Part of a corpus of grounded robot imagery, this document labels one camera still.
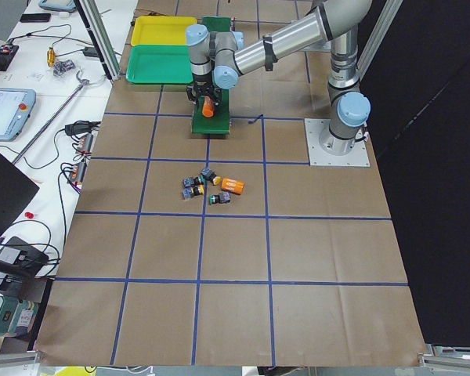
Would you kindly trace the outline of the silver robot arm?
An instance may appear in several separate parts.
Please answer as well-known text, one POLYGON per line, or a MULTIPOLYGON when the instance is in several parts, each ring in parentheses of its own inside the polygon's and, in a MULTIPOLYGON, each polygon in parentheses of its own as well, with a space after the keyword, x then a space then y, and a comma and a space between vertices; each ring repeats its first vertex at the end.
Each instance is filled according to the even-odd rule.
POLYGON ((328 92, 331 119, 319 134, 321 148, 329 154, 348 154, 361 138, 371 104, 360 93, 357 62, 357 26, 371 7, 369 1, 314 1, 300 20, 266 34, 245 46, 237 31, 210 31, 203 24, 186 29, 193 80, 186 87, 193 102, 192 131, 218 134, 220 125, 230 123, 227 91, 245 74, 273 66, 293 52, 330 42, 331 70, 328 92))

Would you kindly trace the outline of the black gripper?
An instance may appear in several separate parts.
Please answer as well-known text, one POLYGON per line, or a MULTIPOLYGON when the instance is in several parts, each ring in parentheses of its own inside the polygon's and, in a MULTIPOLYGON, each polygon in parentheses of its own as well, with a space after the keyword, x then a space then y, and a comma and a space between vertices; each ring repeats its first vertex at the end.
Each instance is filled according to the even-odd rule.
POLYGON ((222 90, 213 84, 203 83, 201 85, 197 81, 192 81, 186 86, 186 94, 188 100, 193 104, 193 111, 200 107, 201 97, 210 97, 214 101, 215 109, 218 109, 222 103, 222 90))

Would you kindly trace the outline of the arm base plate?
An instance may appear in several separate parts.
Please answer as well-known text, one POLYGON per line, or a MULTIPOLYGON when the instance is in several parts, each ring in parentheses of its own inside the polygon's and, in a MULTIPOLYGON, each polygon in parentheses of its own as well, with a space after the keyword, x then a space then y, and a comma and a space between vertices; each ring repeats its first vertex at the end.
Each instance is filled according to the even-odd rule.
POLYGON ((305 118, 305 136, 309 164, 313 167, 359 167, 371 166, 362 130, 352 139, 342 140, 330 132, 329 119, 305 118))

